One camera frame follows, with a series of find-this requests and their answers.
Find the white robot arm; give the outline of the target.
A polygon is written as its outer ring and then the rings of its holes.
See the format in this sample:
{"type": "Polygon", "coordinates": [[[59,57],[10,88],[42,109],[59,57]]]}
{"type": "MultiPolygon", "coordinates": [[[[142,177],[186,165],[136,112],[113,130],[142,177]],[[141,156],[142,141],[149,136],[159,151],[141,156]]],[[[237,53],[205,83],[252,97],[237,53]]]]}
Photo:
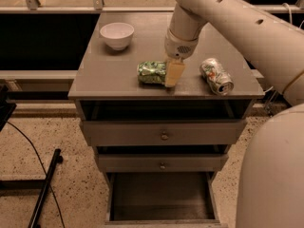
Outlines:
{"type": "Polygon", "coordinates": [[[304,32],[243,0],[175,0],[165,84],[211,24],[290,104],[252,138],[240,171],[236,228],[304,228],[304,32]]]}

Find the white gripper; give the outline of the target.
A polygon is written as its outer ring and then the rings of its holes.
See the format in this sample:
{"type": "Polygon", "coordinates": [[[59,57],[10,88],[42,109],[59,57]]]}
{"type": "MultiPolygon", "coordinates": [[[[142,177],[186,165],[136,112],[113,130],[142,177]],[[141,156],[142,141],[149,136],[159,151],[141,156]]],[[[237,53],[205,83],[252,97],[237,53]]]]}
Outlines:
{"type": "Polygon", "coordinates": [[[170,29],[164,39],[164,48],[170,59],[166,62],[166,75],[164,85],[174,87],[185,70],[185,63],[178,59],[187,59],[197,47],[199,39],[184,41],[176,37],[170,29]]]}

